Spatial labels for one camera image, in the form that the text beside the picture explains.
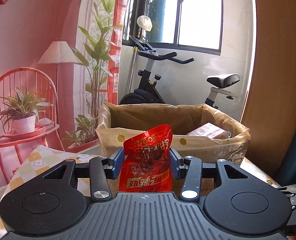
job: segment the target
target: small carton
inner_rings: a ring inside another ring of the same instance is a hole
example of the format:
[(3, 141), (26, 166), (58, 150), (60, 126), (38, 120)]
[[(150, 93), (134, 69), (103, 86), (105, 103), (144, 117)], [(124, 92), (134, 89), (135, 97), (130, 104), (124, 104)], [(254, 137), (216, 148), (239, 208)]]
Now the small carton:
[(225, 131), (211, 123), (206, 123), (203, 126), (187, 133), (186, 135), (205, 136), (210, 139), (228, 139), (231, 136), (231, 132)]

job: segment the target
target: white plastic bag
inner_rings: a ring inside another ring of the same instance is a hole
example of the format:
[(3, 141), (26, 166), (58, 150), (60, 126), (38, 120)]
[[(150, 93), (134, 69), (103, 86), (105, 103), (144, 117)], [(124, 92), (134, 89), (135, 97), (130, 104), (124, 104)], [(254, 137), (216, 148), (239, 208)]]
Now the white plastic bag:
[(152, 22), (148, 16), (141, 15), (137, 19), (137, 24), (139, 27), (141, 27), (143, 30), (150, 32), (152, 29)]

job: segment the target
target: chair backrest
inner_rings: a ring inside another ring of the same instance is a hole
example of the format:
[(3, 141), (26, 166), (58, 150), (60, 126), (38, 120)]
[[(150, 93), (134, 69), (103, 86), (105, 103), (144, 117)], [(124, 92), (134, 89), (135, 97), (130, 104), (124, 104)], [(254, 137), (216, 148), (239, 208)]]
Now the chair backrest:
[[(58, 97), (55, 85), (53, 81), (45, 73), (34, 68), (17, 68), (11, 70), (0, 77), (0, 112), (5, 110), (7, 106), (4, 102), (7, 102), (2, 97), (15, 97), (17, 98), (15, 87), (18, 87), (23, 93), (40, 93), (39, 97), (45, 98), (47, 102), (53, 104), (53, 106), (46, 107), (45, 112), (39, 112), (39, 119), (49, 118), (58, 122)], [(10, 132), (12, 129), (12, 123), (4, 124), (3, 120), (0, 120), (0, 136), (2, 134)]]

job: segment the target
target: window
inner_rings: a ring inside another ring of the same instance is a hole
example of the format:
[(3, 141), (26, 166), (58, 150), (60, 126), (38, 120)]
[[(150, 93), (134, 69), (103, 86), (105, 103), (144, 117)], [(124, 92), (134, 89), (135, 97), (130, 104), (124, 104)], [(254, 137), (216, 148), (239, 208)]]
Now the window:
[(137, 36), (136, 19), (143, 14), (152, 20), (144, 36), (154, 47), (220, 54), (223, 0), (127, 0), (124, 45)]

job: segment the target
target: bike handlebar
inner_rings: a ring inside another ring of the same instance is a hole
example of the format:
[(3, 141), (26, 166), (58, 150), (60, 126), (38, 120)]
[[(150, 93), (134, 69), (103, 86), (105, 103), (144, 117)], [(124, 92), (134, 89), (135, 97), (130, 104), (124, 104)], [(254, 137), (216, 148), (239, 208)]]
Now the bike handlebar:
[(171, 52), (165, 55), (156, 55), (156, 54), (152, 54), (152, 53), (147, 53), (144, 51), (138, 51), (138, 55), (142, 56), (142, 57), (146, 57), (146, 58), (150, 58), (153, 60), (165, 60), (165, 59), (169, 59), (172, 57), (175, 57), (177, 55), (176, 52)]
[(153, 60), (165, 60), (165, 59), (168, 59), (168, 60), (177, 62), (179, 64), (187, 64), (187, 63), (193, 62), (195, 60), (193, 57), (189, 58), (187, 60), (180, 60), (180, 59), (174, 58), (174, 57), (177, 56), (176, 52), (170, 52), (170, 53), (165, 54), (165, 55), (159, 55), (159, 54), (152, 54), (152, 53), (144, 52), (144, 51), (138, 51), (138, 55), (142, 56), (142, 57), (150, 58), (150, 59), (153, 59)]

